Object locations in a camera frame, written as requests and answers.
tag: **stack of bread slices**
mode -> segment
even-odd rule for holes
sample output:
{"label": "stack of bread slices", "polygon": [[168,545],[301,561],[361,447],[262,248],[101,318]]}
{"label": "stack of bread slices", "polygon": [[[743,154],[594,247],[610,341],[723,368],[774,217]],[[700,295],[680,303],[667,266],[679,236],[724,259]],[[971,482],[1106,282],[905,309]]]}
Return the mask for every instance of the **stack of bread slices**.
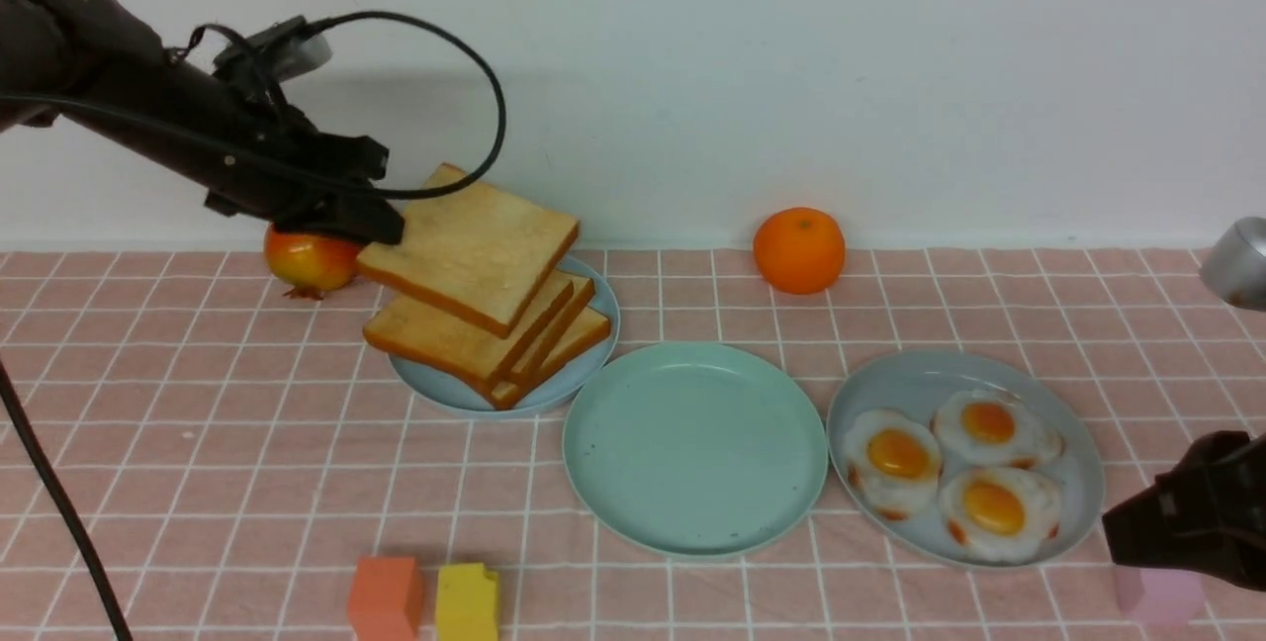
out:
{"label": "stack of bread slices", "polygon": [[[427,187],[466,174],[442,165]],[[363,277],[392,290],[365,326],[371,347],[449,374],[514,408],[610,336],[592,280],[558,270],[580,234],[571,215],[476,181],[405,206],[399,246],[375,243]]]}

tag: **light blue plate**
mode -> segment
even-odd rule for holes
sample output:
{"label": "light blue plate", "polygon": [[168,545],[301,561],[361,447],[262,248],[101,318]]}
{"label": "light blue plate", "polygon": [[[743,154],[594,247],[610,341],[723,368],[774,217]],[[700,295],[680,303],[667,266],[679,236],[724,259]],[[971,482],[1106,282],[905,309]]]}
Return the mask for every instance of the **light blue plate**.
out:
{"label": "light blue plate", "polygon": [[463,384],[456,376],[451,376],[418,362],[401,357],[390,356],[392,369],[414,391],[420,394],[423,400],[438,409],[462,418],[479,419],[508,419],[541,416],[543,412],[557,408],[567,402],[580,388],[596,374],[611,351],[615,350],[615,340],[620,336],[620,307],[615,301],[615,293],[606,280],[592,267],[589,267],[579,258],[566,256],[558,263],[558,270],[582,275],[594,281],[594,299],[589,307],[606,315],[611,320],[611,334],[600,345],[589,348],[587,352],[575,357],[562,367],[558,374],[538,385],[513,409],[499,412],[487,403],[487,399]]}
{"label": "light blue plate", "polygon": [[[1001,389],[1010,391],[1029,410],[1038,414],[1063,436],[1063,455],[1036,469],[1063,485],[1063,511],[1055,540],[1044,542],[1038,555],[1025,564],[1008,565],[972,560],[946,530],[936,503],[919,514],[893,522],[875,513],[858,490],[848,484],[844,432],[858,414],[876,407],[904,412],[917,423],[928,426],[937,408],[958,391]],[[827,416],[830,460],[844,488],[875,524],[915,551],[943,564],[968,569],[1015,569],[1055,560],[1076,547],[1099,524],[1106,494],[1103,459],[1095,440],[1076,412],[1032,376],[991,359],[958,351],[913,350],[880,357],[855,371],[839,388]],[[966,461],[942,448],[944,473],[950,480],[967,467]]]}
{"label": "light blue plate", "polygon": [[661,555],[725,559],[813,508],[829,469],[818,410],[742,350],[661,343],[584,385],[562,435],[567,476],[609,530]]}

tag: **plate of fried eggs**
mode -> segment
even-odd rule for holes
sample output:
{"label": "plate of fried eggs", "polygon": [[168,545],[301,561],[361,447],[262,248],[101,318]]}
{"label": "plate of fried eggs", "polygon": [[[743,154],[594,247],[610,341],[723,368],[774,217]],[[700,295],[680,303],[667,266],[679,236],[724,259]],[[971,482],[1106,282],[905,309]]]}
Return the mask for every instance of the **plate of fried eggs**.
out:
{"label": "plate of fried eggs", "polygon": [[937,350],[881,357],[841,385],[827,433],[862,512],[946,564],[1051,561],[1099,522],[1106,483],[1090,431],[1004,362]]}

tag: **empty plate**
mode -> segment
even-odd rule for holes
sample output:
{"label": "empty plate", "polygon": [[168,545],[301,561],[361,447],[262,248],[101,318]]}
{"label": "empty plate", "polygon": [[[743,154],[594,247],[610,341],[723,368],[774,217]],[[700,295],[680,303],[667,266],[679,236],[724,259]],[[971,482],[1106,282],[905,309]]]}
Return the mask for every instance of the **empty plate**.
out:
{"label": "empty plate", "polygon": [[670,557],[723,559],[799,524],[828,471],[827,437],[800,386],[714,343],[661,343],[584,385],[563,461],[594,516]]}

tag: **pink block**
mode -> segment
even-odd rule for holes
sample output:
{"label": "pink block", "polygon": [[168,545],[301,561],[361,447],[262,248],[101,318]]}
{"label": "pink block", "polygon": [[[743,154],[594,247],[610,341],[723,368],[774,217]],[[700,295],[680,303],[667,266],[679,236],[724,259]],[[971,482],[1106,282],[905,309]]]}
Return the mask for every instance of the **pink block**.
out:
{"label": "pink block", "polygon": [[1114,568],[1117,606],[1144,626],[1181,626],[1204,609],[1200,575],[1177,569]]}

